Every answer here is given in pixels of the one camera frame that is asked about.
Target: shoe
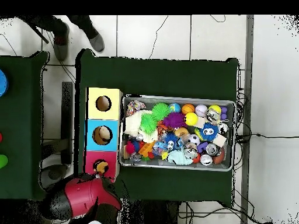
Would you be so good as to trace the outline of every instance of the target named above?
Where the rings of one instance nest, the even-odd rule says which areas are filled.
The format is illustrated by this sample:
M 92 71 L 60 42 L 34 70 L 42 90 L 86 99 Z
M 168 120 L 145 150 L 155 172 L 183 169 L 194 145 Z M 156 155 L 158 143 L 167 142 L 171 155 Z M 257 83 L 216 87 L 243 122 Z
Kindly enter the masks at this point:
M 66 23 L 65 23 L 65 25 L 67 27 L 67 31 L 63 35 L 54 37 L 54 53 L 55 53 L 56 58 L 59 61 L 65 60 L 68 55 L 69 27 Z
M 99 33 L 96 35 L 96 37 L 90 39 L 89 42 L 91 43 L 92 48 L 99 53 L 105 48 L 104 39 Z

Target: stacked boxes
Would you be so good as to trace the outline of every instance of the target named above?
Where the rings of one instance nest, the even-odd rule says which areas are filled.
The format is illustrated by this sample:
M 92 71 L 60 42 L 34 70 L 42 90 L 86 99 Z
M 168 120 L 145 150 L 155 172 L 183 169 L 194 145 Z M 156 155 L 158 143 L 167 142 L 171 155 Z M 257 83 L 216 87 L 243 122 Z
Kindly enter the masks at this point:
M 96 173 L 94 164 L 99 160 L 104 160 L 108 163 L 105 177 L 109 177 L 112 182 L 115 181 L 119 173 L 117 154 L 122 95 L 119 89 L 98 87 L 86 89 L 87 143 L 85 143 L 85 172 Z

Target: blue box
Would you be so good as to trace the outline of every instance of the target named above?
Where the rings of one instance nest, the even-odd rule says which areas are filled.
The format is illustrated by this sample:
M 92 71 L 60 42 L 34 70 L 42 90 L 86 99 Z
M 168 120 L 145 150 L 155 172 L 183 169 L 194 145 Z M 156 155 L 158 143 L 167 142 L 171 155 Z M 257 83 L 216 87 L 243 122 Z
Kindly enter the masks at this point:
M 106 145 L 97 144 L 93 138 L 93 131 L 100 126 L 108 127 L 112 132 L 112 139 Z M 116 120 L 87 120 L 87 147 L 88 151 L 118 151 L 119 122 Z

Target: person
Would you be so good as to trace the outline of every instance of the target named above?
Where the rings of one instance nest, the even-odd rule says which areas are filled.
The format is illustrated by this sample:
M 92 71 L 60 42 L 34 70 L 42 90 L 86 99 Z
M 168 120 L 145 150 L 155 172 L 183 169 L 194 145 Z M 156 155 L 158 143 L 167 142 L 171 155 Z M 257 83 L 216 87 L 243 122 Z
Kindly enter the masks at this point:
M 22 21 L 39 27 L 41 29 L 53 32 L 54 34 L 54 53 L 58 60 L 63 61 L 68 55 L 68 33 L 69 27 L 61 19 L 51 15 L 19 15 L 15 16 Z M 67 15 L 69 20 L 77 25 L 86 34 L 92 48 L 101 52 L 104 50 L 104 40 L 95 29 L 88 15 Z

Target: green table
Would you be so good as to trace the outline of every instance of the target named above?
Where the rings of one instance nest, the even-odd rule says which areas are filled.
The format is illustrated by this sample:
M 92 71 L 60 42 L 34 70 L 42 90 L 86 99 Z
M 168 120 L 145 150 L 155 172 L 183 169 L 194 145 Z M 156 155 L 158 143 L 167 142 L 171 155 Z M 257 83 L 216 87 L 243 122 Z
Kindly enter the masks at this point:
M 75 164 L 82 172 L 86 87 L 118 88 L 124 94 L 236 101 L 237 59 L 168 61 L 94 57 L 82 50 L 76 58 Z M 115 187 L 120 197 L 143 200 L 220 201 L 231 206 L 232 170 L 193 171 L 121 167 Z
M 39 186 L 41 163 L 41 72 L 47 52 L 30 58 L 0 57 L 0 69 L 9 88 L 0 97 L 0 154 L 8 164 L 0 169 L 0 198 L 42 199 Z

